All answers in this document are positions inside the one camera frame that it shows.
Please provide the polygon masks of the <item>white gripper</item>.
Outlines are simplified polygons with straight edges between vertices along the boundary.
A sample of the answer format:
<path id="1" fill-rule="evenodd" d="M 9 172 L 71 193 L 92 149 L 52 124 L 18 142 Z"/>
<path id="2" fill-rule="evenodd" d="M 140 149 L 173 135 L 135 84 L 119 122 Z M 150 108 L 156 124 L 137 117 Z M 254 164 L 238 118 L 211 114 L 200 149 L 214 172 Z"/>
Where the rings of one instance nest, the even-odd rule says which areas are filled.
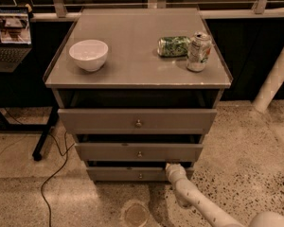
<path id="1" fill-rule="evenodd" d="M 186 171 L 180 164 L 167 163 L 166 175 L 170 183 L 176 183 L 186 178 Z"/>

